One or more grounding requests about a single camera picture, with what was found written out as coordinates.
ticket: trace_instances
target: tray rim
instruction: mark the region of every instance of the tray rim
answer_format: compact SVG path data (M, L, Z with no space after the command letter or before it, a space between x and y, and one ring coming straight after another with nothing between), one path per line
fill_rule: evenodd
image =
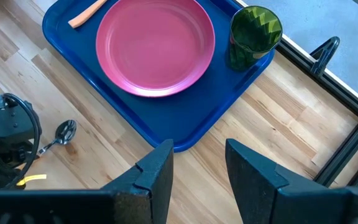
M222 0L222 1L226 1L227 3L229 3L232 7L235 7L235 2L232 0ZM74 66L73 64L75 63L75 60L79 60L78 58L75 59L72 56L67 56L65 54L63 54L63 51L65 49L63 49L63 47L61 47L58 42L56 40L54 40L52 37L54 35L56 35L56 32L51 32L54 31L53 29L51 29L47 23L48 23L48 17L50 14L55 13L57 14L55 11L53 11L56 7L62 5L64 7L64 11L65 9L70 5L73 4L75 2L75 0L57 0L52 6L50 6L47 10L47 12L45 12L44 18L42 19L42 32L44 34L44 37L46 38L46 40L50 43L50 45L52 47L54 47L54 49L56 49L59 54L65 59L67 60L67 62L70 63L71 66L73 66L73 68L75 68L75 70L153 147L157 147L160 142L157 142L155 138L153 138L152 134L148 133L145 131L145 129L143 127L141 127L141 125L139 124L139 122L135 122L133 117L130 116L128 113L126 113L124 111L124 108L122 108L121 105L119 105L115 100L113 100L109 94L107 94L105 92L105 90L103 88L101 88L99 85L96 84L96 82L98 82L98 80L94 80L93 78L89 77L88 75L86 75L86 71L85 70L90 70L89 68L78 68L78 66ZM262 74L262 72L268 67L268 65L271 63L271 61L273 60L273 56L274 56L275 51L271 50L267 55L264 56L264 58L268 58L267 61L265 63L262 64L262 66L260 66L257 71L255 71L253 74L250 75L250 77L247 79L247 81L244 83L243 86L245 87L241 87L239 88L239 90L236 91L236 94L233 94L232 97L230 97L230 99L226 100L218 109L218 111L216 112L216 114L218 114L218 116L213 116L210 119L208 119L204 125L202 125L201 128L199 128L199 130L195 130L195 133L192 134L190 137L188 137L186 139L186 142L181 143L179 145L174 145L174 152L183 152L185 150L188 150L189 148L193 147L207 132L210 128L213 127L213 125L220 119L221 116L223 116L223 114L230 108L231 105L233 105L233 103L238 99L238 97L240 97L245 91L246 89L248 89L248 87L255 81L255 79ZM247 82L249 80L252 80L251 83L249 85L246 85ZM147 129L151 130L147 125L144 124L144 122L139 119L144 127L146 127Z

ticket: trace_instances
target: silver spoon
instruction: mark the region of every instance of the silver spoon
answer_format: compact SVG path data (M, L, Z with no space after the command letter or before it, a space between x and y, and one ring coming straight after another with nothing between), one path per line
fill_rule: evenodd
M61 144L61 145L68 144L74 138L76 130L77 130L77 123L74 120L68 120L63 122L56 129L55 139L51 143L41 148L38 151L38 153L40 155L44 154L54 144Z

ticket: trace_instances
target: green glass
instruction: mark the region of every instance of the green glass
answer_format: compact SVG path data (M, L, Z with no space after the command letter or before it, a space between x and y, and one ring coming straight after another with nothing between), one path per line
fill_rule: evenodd
M248 6L235 13L231 20L227 48L229 66L243 72L274 49L283 35L278 17L260 6Z

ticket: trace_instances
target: wooden plank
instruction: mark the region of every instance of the wooden plank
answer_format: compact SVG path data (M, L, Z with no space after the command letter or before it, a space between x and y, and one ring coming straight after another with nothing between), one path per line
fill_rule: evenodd
M78 122L71 144L54 147L30 168L29 175L47 174L48 179L29 182L29 189L97 189L152 147L39 39L40 18L53 2L0 2L0 93L33 103L44 131L41 146L53 139L62 121ZM266 71L208 133L189 151L175 154L168 222L241 223L227 177L226 138L311 179L357 123L358 117L276 52ZM350 179L351 171L354 166L342 180Z

